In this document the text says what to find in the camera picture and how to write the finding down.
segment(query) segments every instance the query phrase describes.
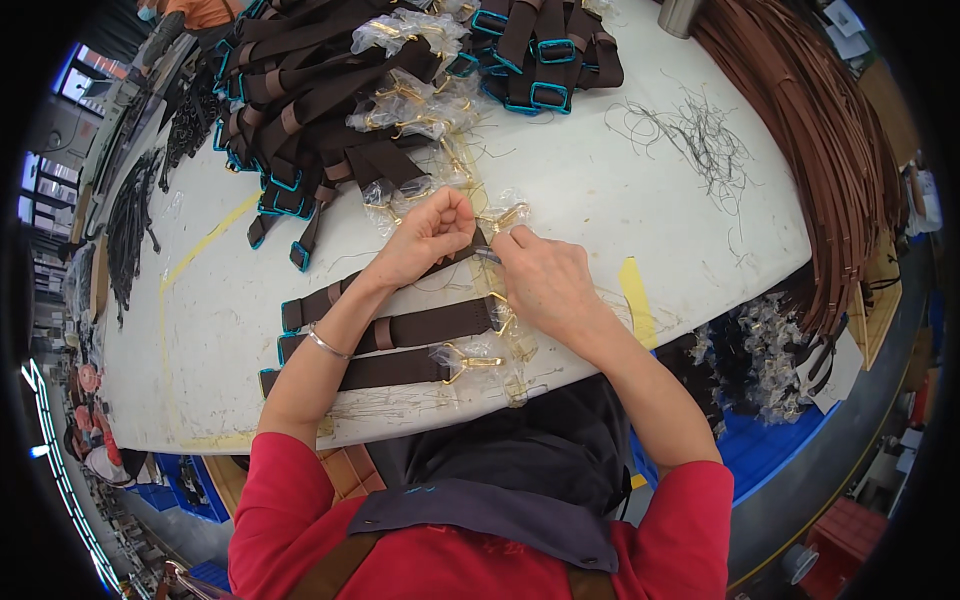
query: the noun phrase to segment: red sleeve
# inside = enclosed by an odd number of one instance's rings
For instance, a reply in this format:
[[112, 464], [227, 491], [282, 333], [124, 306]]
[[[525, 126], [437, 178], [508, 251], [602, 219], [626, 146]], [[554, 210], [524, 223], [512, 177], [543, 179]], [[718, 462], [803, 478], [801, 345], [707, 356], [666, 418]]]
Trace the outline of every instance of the red sleeve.
[[633, 583], [651, 598], [723, 598], [732, 504], [733, 475], [723, 465], [698, 461], [667, 473], [626, 548]]
[[233, 515], [228, 549], [233, 589], [256, 588], [286, 550], [333, 503], [317, 454], [282, 433], [253, 438], [250, 472]]
[[[107, 458], [118, 467], [123, 465], [123, 456], [120, 455], [120, 448], [117, 447], [117, 442], [113, 439], [113, 433], [110, 431], [104, 432], [104, 446], [107, 447]], [[136, 473], [131, 475], [131, 477], [135, 479]]]

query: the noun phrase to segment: work surface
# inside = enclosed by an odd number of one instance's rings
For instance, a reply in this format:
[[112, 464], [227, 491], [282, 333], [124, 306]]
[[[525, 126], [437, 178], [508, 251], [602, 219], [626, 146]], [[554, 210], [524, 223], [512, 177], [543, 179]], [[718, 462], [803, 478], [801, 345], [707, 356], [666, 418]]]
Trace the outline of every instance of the work surface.
[[[534, 231], [587, 249], [598, 291], [625, 324], [631, 312], [618, 273], [625, 258], [636, 258], [663, 344], [767, 290], [803, 265], [810, 247], [789, 168], [765, 126], [695, 41], [658, 28], [659, 8], [623, 3], [610, 21], [626, 73], [622, 87], [578, 92], [567, 116], [526, 118], [497, 108], [467, 142], [491, 196], [519, 188]], [[674, 111], [687, 98], [682, 84], [728, 111], [726, 127], [750, 154], [733, 199], [710, 196], [705, 178], [669, 140], [643, 148], [624, 136], [636, 123], [625, 115], [628, 100]], [[102, 320], [102, 396], [121, 446], [248, 452], [263, 405], [257, 372], [278, 366], [280, 304], [363, 268], [384, 243], [358, 190], [343, 186], [307, 273], [287, 257], [303, 221], [279, 222], [250, 250], [257, 175], [233, 175], [224, 160], [208, 141], [171, 173], [169, 194], [155, 191], [151, 214], [162, 252], [154, 254], [147, 238], [123, 329], [113, 302]], [[398, 292], [384, 314], [475, 298], [477, 268], [471, 259], [434, 274]], [[595, 372], [539, 334], [538, 346], [517, 373], [531, 396]], [[318, 448], [408, 435], [506, 404], [503, 391], [489, 386], [476, 393], [433, 383], [341, 393], [334, 434], [318, 439]]]

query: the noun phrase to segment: dark curtain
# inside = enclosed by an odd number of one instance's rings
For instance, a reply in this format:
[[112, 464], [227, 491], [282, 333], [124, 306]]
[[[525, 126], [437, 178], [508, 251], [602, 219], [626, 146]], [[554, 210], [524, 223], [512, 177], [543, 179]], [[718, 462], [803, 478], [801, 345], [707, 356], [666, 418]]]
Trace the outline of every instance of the dark curtain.
[[108, 59], [130, 64], [153, 28], [153, 21], [136, 16], [136, 0], [108, 0], [90, 16], [77, 41]]

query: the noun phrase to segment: silver bracelet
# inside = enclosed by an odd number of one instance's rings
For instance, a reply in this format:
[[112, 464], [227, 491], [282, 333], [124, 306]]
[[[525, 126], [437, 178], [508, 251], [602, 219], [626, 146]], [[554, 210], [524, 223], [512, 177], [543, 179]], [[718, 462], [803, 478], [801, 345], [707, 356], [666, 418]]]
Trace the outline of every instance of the silver bracelet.
[[323, 348], [327, 352], [333, 354], [337, 358], [342, 358], [343, 360], [349, 360], [353, 358], [352, 354], [343, 354], [340, 350], [333, 348], [330, 344], [320, 339], [320, 336], [317, 335], [317, 332], [313, 330], [316, 323], [310, 324], [310, 339], [317, 343], [317, 346]]

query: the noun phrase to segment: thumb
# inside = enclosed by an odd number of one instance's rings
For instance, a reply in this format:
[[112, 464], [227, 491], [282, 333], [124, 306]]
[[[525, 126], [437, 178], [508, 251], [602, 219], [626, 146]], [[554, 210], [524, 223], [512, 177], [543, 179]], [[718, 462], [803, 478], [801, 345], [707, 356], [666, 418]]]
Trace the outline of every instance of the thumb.
[[471, 237], [464, 231], [451, 231], [450, 233], [441, 233], [434, 237], [424, 238], [430, 254], [436, 258], [441, 258], [460, 251], [469, 246]]

